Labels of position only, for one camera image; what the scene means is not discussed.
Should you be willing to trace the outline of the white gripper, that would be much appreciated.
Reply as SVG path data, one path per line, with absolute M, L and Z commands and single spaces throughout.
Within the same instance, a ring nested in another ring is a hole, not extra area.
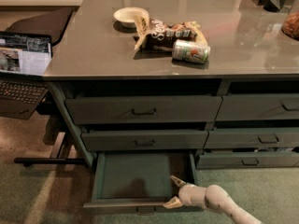
M 180 208 L 185 206 L 198 206 L 202 209 L 206 208 L 206 188 L 195 186 L 194 184 L 186 184 L 182 179 L 171 175 L 171 180 L 180 188 L 178 197 L 171 198 L 163 204 L 166 209 Z

